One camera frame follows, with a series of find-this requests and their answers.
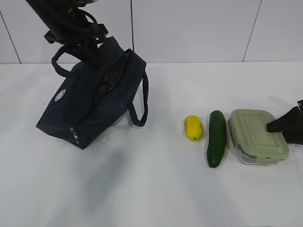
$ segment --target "cucumber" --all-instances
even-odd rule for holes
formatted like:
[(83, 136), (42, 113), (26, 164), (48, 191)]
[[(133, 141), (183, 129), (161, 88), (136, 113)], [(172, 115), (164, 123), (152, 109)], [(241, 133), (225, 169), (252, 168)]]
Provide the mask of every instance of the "cucumber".
[(207, 162), (209, 167), (217, 168), (226, 148), (226, 120), (219, 110), (213, 111), (209, 119), (209, 142)]

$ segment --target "yellow lemon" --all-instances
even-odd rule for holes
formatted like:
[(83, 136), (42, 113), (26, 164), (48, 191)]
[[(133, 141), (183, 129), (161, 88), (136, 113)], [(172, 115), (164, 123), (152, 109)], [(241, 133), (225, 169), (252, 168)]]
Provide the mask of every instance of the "yellow lemon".
[(188, 116), (185, 119), (185, 134), (191, 141), (197, 141), (203, 136), (203, 127), (197, 116)]

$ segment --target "dark blue tote bag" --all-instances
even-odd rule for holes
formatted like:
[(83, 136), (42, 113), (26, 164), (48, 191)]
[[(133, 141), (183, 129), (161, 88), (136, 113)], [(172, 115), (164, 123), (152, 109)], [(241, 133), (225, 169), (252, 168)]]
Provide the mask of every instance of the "dark blue tote bag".
[[(53, 57), (56, 72), (65, 77), (37, 128), (85, 149), (105, 129), (129, 111), (134, 125), (143, 127), (148, 114), (149, 82), (144, 62), (132, 50), (121, 49), (114, 37), (105, 39), (98, 51), (102, 67), (80, 62), (71, 71), (57, 64), (63, 46)], [(144, 114), (138, 119), (133, 100), (143, 81)]]

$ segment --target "food container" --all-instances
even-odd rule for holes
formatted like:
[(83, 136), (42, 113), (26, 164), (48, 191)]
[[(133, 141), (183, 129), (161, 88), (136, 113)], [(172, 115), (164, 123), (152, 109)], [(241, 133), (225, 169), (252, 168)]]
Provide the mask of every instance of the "food container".
[(289, 147), (281, 132), (267, 132), (273, 115), (262, 110), (235, 110), (228, 120), (232, 142), (242, 163), (272, 166), (286, 159)]

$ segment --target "bag handle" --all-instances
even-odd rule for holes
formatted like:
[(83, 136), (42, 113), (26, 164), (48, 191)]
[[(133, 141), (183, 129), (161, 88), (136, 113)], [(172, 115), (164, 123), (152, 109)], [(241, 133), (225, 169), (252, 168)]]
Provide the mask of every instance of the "bag handle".
[(55, 56), (52, 58), (52, 65), (55, 69), (55, 71), (62, 77), (73, 77), (75, 76), (75, 74), (71, 73), (70, 71), (62, 68), (58, 63), (58, 59), (64, 54), (66, 53), (67, 47), (66, 46), (62, 46), (58, 52), (55, 54)]
[(136, 110), (134, 108), (134, 104), (131, 102), (128, 106), (129, 115), (131, 116), (132, 122), (134, 125), (143, 127), (146, 124), (147, 121), (147, 115), (148, 115), (148, 90), (149, 90), (149, 82), (147, 78), (146, 72), (143, 74), (143, 102), (144, 102), (144, 114), (141, 120), (138, 119)]

